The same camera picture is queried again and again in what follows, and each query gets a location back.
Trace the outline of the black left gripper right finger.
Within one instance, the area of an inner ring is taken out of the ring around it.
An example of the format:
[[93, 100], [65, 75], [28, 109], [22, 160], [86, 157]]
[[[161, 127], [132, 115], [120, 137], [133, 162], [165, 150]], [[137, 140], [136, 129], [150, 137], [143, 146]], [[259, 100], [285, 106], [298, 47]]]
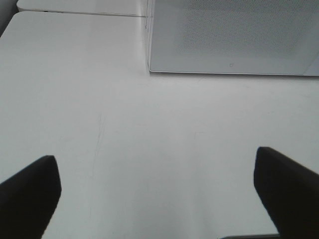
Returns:
[[281, 238], [319, 237], [317, 173], [270, 147], [259, 147], [253, 182]]

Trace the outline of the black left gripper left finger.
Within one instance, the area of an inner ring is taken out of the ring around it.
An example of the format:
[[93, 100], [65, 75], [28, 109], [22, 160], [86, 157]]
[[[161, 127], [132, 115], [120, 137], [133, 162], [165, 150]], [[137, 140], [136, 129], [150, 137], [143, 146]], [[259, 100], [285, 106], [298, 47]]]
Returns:
[[61, 196], [58, 165], [46, 155], [0, 185], [0, 237], [42, 238]]

